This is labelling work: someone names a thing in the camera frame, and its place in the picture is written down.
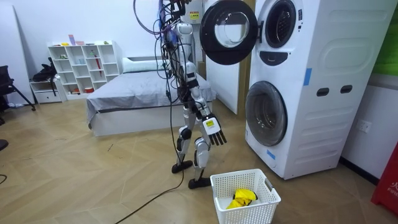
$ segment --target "cable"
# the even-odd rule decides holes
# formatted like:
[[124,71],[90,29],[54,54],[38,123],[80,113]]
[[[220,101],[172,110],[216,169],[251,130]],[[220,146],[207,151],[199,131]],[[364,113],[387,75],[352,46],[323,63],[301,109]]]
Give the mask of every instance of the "cable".
[[174,90],[176,90],[177,88],[178,88],[178,86],[177,86],[177,79],[174,77],[174,79],[170,82],[170,86],[174,89]]
[[[137,14],[136,14],[136,0],[134,0],[133,7],[134,7],[134,13],[135,13],[135,15],[136,15],[136,19],[137,19],[138,23],[140,24],[140,26],[141,26],[142,28],[144,28],[146,31],[149,31],[150,33],[152,33],[152,34],[155,35],[155,38],[156,38],[156,42],[155,42],[155,56],[156,56],[156,45],[157,45],[157,41],[158,41],[159,39],[161,39],[162,33],[165,33],[165,32],[162,32],[162,30],[166,30],[166,28],[172,27],[172,26],[170,26],[170,25],[167,25],[167,27],[166,27],[165,29],[162,29],[163,26],[164,26],[165,24],[163,24],[162,19],[161,19],[160,16],[162,15],[162,11],[165,11],[167,5],[166,5],[166,6],[163,5],[162,9],[159,11],[159,17],[160,17],[160,18],[154,22],[154,24],[155,24],[157,21],[160,21],[160,23],[161,23],[161,25],[162,25],[160,32],[155,32],[154,30],[153,30],[153,31],[150,31],[150,30],[148,30],[148,29],[141,23],[141,21],[138,19]],[[162,52],[162,61],[163,61],[164,64],[167,64],[167,63],[165,62],[165,60],[164,60],[165,55],[164,55],[163,47],[164,47],[164,45],[161,45],[161,46],[160,46],[160,49],[161,49],[161,52]],[[170,60],[170,67],[172,67],[172,72],[173,72],[173,75],[172,75],[172,76],[174,76],[174,74],[176,74],[176,73],[174,73],[174,72],[176,72],[177,70],[175,70],[175,68],[174,68],[174,66],[173,66],[173,63],[172,63],[172,56],[171,56],[172,54],[170,54],[169,60]],[[171,79],[172,76],[170,76],[170,75],[167,74],[166,68],[167,68],[167,67],[164,66],[164,71],[165,71],[165,73],[166,73],[166,78],[161,77],[161,76],[159,75],[159,65],[157,66],[157,73],[158,73],[158,76],[159,76],[160,78],[166,79],[166,90],[167,90],[167,91],[169,92],[169,94],[170,94],[170,97],[168,97],[168,99],[169,99],[169,101],[170,101],[170,130],[171,130],[171,133],[172,133],[172,141],[173,141],[174,151],[175,151],[175,154],[176,154],[176,156],[177,156],[177,158],[178,158],[179,163],[181,164],[182,161],[181,161],[180,156],[178,155],[177,147],[176,147],[176,145],[175,145],[174,131],[173,131],[173,121],[172,121],[173,103],[175,103],[175,102],[179,99],[179,97],[177,96],[177,99],[175,99],[174,101],[171,99],[171,91],[170,91],[169,79]],[[174,80],[176,81],[176,83],[177,83],[177,79],[178,79],[178,77],[174,76]],[[126,220],[127,218],[129,218],[129,217],[132,216],[133,214],[137,213],[139,210],[143,209],[145,206],[147,206],[149,203],[153,202],[155,199],[159,198],[160,196],[162,196],[162,195],[164,195],[164,194],[166,194],[166,193],[168,193],[168,192],[170,192],[170,191],[172,191],[172,190],[175,190],[175,189],[179,188],[179,187],[181,186],[182,182],[184,181],[184,175],[185,175],[185,174],[184,174],[184,170],[182,169],[182,178],[181,178],[180,183],[179,183],[176,187],[173,187],[173,188],[171,188],[171,189],[165,190],[165,191],[163,191],[162,193],[158,194],[156,197],[150,199],[148,202],[146,202],[145,204],[141,205],[141,207],[137,208],[136,210],[134,210],[134,211],[131,212],[129,215],[127,215],[126,217],[122,218],[121,220],[119,220],[119,221],[116,222],[115,224],[119,224],[119,223],[123,222],[124,220]]]
[[187,62],[185,61],[187,58],[185,57],[185,51],[184,48],[182,47],[182,53],[184,55],[184,62],[185,62],[185,80],[187,80]]
[[0,174],[0,177],[4,177],[4,180],[2,180],[2,181],[0,182],[0,184],[4,183],[4,181],[6,181],[6,180],[7,180],[7,176],[6,176],[6,175],[4,175],[4,174]]

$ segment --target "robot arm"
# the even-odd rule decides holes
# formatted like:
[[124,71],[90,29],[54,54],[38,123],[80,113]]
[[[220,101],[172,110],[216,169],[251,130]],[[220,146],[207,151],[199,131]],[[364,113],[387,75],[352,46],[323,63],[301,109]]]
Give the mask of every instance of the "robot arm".
[[174,32],[180,39],[178,42],[178,58],[182,69],[178,70],[178,76],[183,80],[190,90],[192,100],[195,101],[195,106],[201,114],[201,121],[203,127],[210,138],[211,144],[224,144],[226,142],[221,126],[216,116],[211,112],[206,100],[202,97],[199,88],[199,83],[196,75],[196,66],[189,61],[189,56],[193,53],[192,50],[192,25],[186,23],[178,23],[174,27]]

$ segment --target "wall outlet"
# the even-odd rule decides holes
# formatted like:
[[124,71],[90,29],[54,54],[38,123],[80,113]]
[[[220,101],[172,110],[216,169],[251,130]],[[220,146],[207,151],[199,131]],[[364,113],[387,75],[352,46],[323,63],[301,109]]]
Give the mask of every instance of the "wall outlet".
[[364,121],[362,119],[358,119],[358,122],[356,123],[356,129],[368,133],[371,130],[372,123],[369,121]]

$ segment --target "white laundry basket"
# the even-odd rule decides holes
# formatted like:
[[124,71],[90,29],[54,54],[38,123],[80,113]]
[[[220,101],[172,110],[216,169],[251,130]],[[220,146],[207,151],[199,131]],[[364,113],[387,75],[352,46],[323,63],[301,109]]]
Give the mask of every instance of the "white laundry basket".
[[[210,180],[220,224],[271,223],[280,197],[260,169],[212,175]],[[227,210],[236,189],[252,190],[259,199],[249,206]]]

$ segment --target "stacked washer dryer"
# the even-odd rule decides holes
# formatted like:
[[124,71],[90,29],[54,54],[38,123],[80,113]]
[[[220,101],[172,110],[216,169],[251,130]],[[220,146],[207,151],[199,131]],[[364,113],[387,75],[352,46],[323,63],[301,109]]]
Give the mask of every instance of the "stacked washer dryer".
[[246,141],[276,174],[337,166],[396,4],[257,0],[253,13],[223,0],[206,11],[209,58],[231,65],[252,52]]

